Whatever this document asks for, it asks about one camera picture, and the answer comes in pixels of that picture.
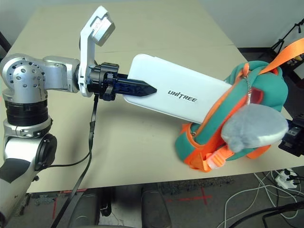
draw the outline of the orange strap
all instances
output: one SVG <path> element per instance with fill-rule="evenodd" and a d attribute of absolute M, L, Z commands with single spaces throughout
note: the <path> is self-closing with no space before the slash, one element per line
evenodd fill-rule
<path fill-rule="evenodd" d="M 243 69 L 241 69 L 240 72 L 238 73 L 238 75 L 236 76 L 235 82 L 232 85 L 232 87 L 230 87 L 229 90 L 227 90 L 222 95 L 222 97 L 220 97 L 219 100 L 217 100 L 217 102 L 211 107 L 211 109 L 207 113 L 207 115 L 206 115 L 203 123 L 197 129 L 196 135 L 200 134 L 200 132 L 204 129 L 204 127 L 206 126 L 206 124 L 209 122 L 210 118 L 217 111 L 217 109 L 221 106 L 221 104 L 225 101 L 225 99 L 230 94 L 230 92 L 236 87 L 236 85 L 240 82 L 240 80 L 242 79 L 242 77 L 247 76 L 248 73 L 249 73 L 249 63 L 245 63 Z"/>
<path fill-rule="evenodd" d="M 266 73 L 271 71 L 278 66 L 282 65 L 283 63 L 287 62 L 288 60 L 304 53 L 304 38 L 299 39 L 292 44 L 285 47 L 277 56 L 276 58 L 263 70 L 261 70 L 260 74 Z"/>
<path fill-rule="evenodd" d="M 227 158 L 230 158 L 234 155 L 233 151 L 229 149 L 228 145 L 224 145 L 218 150 L 214 151 L 212 156 L 209 157 L 210 160 L 219 168 L 222 167 Z"/>
<path fill-rule="evenodd" d="M 250 159 L 255 159 L 255 158 L 259 157 L 260 155 L 262 155 L 264 152 L 266 152 L 270 147 L 271 147 L 271 145 L 259 147 L 259 148 L 255 149 L 254 151 L 248 153 L 246 156 Z"/>

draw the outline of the black tripod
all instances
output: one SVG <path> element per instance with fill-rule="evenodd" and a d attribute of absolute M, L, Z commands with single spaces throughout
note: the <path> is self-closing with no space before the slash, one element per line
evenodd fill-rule
<path fill-rule="evenodd" d="M 264 52 L 263 54 L 261 54 L 258 58 L 261 58 L 265 53 L 273 53 L 274 50 L 280 46 L 279 50 L 278 50 L 278 53 L 280 53 L 281 49 L 282 49 L 282 46 L 285 42 L 285 38 L 289 35 L 289 33 L 291 33 L 292 30 L 294 30 L 294 28 L 298 27 L 298 32 L 301 33 L 301 25 L 304 24 L 304 18 L 299 22 L 299 23 L 296 23 L 294 24 L 294 26 L 287 32 L 287 34 L 282 38 L 282 39 L 279 39 L 267 52 Z"/>
<path fill-rule="evenodd" d="M 4 35 L 0 32 L 0 45 L 3 47 L 3 49 L 8 52 L 11 48 L 10 43 L 5 39 Z"/>

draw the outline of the black cable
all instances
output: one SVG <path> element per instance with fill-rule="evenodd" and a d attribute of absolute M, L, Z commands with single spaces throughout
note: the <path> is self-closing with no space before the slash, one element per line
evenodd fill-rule
<path fill-rule="evenodd" d="M 298 177 L 298 176 L 289 176 L 289 179 L 287 179 L 287 181 L 290 180 L 298 180 L 298 181 L 304 181 L 304 177 Z"/>
<path fill-rule="evenodd" d="M 274 207 L 274 208 L 267 208 L 267 209 L 259 210 L 259 211 L 256 211 L 252 214 L 249 214 L 249 215 L 239 219 L 238 221 L 233 223 L 229 228 L 234 228 L 237 225 L 239 225 L 240 223 L 244 222 L 245 220 L 247 220 L 251 217 L 254 217 L 256 215 L 265 213 L 265 212 L 277 211 L 278 214 L 281 214 L 281 213 L 284 213 L 284 212 L 287 212 L 287 211 L 295 211 L 295 210 L 303 209 L 303 208 L 304 208 L 304 201 L 300 201 L 300 202 L 297 202 L 297 203 L 286 204 L 286 205 L 283 205 L 283 206 L 280 206 L 280 207 Z"/>
<path fill-rule="evenodd" d="M 293 173 L 295 173 L 298 177 L 302 177 L 302 176 L 300 176 L 297 172 L 295 172 L 295 171 L 290 171 L 290 170 L 288 170 L 289 172 L 293 172 Z"/>
<path fill-rule="evenodd" d="M 291 224 L 287 221 L 287 219 L 285 219 L 284 217 L 282 217 L 282 218 L 285 220 L 285 222 L 286 222 L 290 227 L 292 227 L 292 228 L 298 228 L 298 227 L 295 227 L 295 226 L 291 225 Z"/>
<path fill-rule="evenodd" d="M 268 178 L 267 177 L 267 175 L 264 173 L 264 172 L 262 172 L 262 174 L 265 176 L 265 178 L 267 179 L 267 180 L 269 180 L 273 185 L 276 185 L 275 183 L 274 183 L 274 181 L 273 180 L 271 180 L 270 178 Z M 279 190 L 278 189 L 275 189 L 276 190 L 276 206 L 278 207 L 279 206 L 279 199 L 280 199 L 280 197 L 279 197 Z M 292 228 L 298 228 L 298 227 L 295 227 L 295 226 L 293 226 L 293 225 L 291 225 L 288 221 L 287 221 L 287 219 L 285 219 L 284 217 L 282 217 L 283 219 L 284 219 L 284 221 L 290 226 L 290 227 L 292 227 Z"/>
<path fill-rule="evenodd" d="M 266 179 L 267 180 L 269 180 L 274 186 L 276 186 L 276 183 L 273 181 L 273 180 L 271 180 L 270 178 L 268 178 L 267 176 L 266 176 L 266 174 L 264 173 L 264 172 L 262 172 L 262 174 L 266 177 Z M 301 195 L 297 195 L 297 194 L 293 194 L 293 193 L 291 193 L 291 192 L 288 192 L 290 195 L 293 195 L 293 196 L 298 196 L 298 197 L 301 197 L 301 198 L 304 198 L 304 196 L 301 196 Z"/>
<path fill-rule="evenodd" d="M 234 228 L 236 227 L 238 224 L 246 221 L 247 219 L 251 218 L 251 217 L 254 217 L 254 216 L 257 216 L 259 214 L 262 214 L 262 213 L 265 213 L 265 212 L 271 212 L 271 211 L 276 211 L 277 209 L 276 208 L 267 208 L 267 209 L 264 209 L 264 210 L 259 210 L 259 211 L 256 211 L 252 214 L 249 214 L 241 219 L 239 219 L 238 221 L 236 221 L 235 223 L 233 223 L 229 228 Z"/>
<path fill-rule="evenodd" d="M 262 172 L 262 174 L 265 176 L 267 180 L 270 181 L 270 183 L 272 183 L 274 186 L 276 185 L 270 178 L 267 177 L 267 175 L 264 172 Z M 276 206 L 279 206 L 279 190 L 276 188 L 275 191 L 276 191 Z"/>
<path fill-rule="evenodd" d="M 271 213 L 269 213 L 269 214 L 263 215 L 263 216 L 262 216 L 262 221 L 263 221 L 264 227 L 265 227 L 265 228 L 268 228 L 268 225 L 267 225 L 267 223 L 266 223 L 266 218 L 268 218 L 268 217 L 270 217 L 270 216 L 278 215 L 278 214 L 280 214 L 280 213 L 281 213 L 281 212 L 277 210 L 277 211 L 271 212 Z"/>
<path fill-rule="evenodd" d="M 51 165 L 51 166 L 49 166 L 49 168 L 52 168 L 52 167 L 68 167 L 68 166 L 78 165 L 79 163 L 82 163 L 89 155 L 90 155 L 90 153 L 87 153 L 86 156 L 85 156 L 83 159 L 81 159 L 81 160 L 79 160 L 79 161 L 77 161 L 77 162 L 75 162 L 75 163 L 72 163 L 72 164 L 66 164 L 66 165 Z"/>
<path fill-rule="evenodd" d="M 70 202 L 72 201 L 77 189 L 79 188 L 79 185 L 81 183 L 81 181 L 83 180 L 87 170 L 89 169 L 89 166 L 91 164 L 91 160 L 92 160 L 92 147 L 93 147 L 93 137 L 94 137 L 94 129 L 95 129 L 95 119 L 96 119 L 96 111 L 97 111 L 97 104 L 98 104 L 98 95 L 95 95 L 94 97 L 94 107 L 93 107 L 93 111 L 92 111 L 92 118 L 91 118 L 91 122 L 90 122 L 90 134 L 89 134 L 89 161 L 86 165 L 85 170 L 82 172 L 82 174 L 80 175 L 78 181 L 76 182 L 74 188 L 72 189 L 72 192 L 70 193 L 70 195 L 68 196 L 67 200 L 65 201 L 63 207 L 61 208 L 60 212 L 58 213 L 58 215 L 56 216 L 51 228 L 56 228 L 59 221 L 61 220 L 63 214 L 65 213 L 68 205 L 70 204 Z"/>

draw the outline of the wall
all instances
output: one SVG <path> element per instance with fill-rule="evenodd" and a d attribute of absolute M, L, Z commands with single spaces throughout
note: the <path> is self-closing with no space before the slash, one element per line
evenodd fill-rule
<path fill-rule="evenodd" d="M 199 1 L 239 48 L 270 47 L 304 18 L 303 0 Z"/>
<path fill-rule="evenodd" d="M 105 1 L 124 0 L 0 0 L 0 31 L 13 44 L 37 7 Z M 239 48 L 270 47 L 304 17 L 303 0 L 199 1 Z M 304 37 L 302 30 L 287 43 Z"/>

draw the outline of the bolt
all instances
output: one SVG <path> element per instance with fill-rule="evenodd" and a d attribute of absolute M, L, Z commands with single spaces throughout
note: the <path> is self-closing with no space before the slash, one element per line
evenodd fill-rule
<path fill-rule="evenodd" d="M 33 181 L 38 181 L 39 180 L 39 176 L 35 176 Z"/>

